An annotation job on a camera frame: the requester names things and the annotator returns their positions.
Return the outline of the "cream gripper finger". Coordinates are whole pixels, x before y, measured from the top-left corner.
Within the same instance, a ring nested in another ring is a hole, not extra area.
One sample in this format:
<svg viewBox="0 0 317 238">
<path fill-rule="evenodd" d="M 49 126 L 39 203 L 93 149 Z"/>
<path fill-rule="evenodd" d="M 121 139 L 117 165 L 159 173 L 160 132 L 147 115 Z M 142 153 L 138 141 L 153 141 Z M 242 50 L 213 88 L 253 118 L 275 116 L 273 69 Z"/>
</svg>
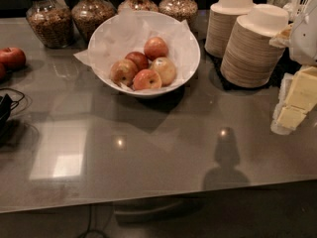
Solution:
<svg viewBox="0 0 317 238">
<path fill-rule="evenodd" d="M 269 40 L 269 44 L 276 48 L 288 48 L 290 43 L 290 32 L 292 24 L 289 24 L 285 29 L 277 33 L 274 37 Z"/>
<path fill-rule="evenodd" d="M 286 73 L 273 111 L 271 131 L 279 135 L 289 135 L 316 105 L 317 67 L 304 65 L 295 74 Z"/>
</svg>

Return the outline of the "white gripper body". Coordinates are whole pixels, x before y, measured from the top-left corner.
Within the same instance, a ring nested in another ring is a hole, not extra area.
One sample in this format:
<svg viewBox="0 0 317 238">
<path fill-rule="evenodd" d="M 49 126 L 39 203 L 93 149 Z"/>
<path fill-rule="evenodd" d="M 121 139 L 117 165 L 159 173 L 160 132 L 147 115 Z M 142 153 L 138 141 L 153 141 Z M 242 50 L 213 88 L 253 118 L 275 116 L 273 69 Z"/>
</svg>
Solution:
<svg viewBox="0 0 317 238">
<path fill-rule="evenodd" d="M 301 13 L 290 33 L 290 58 L 300 64 L 317 65 L 317 4 Z"/>
</svg>

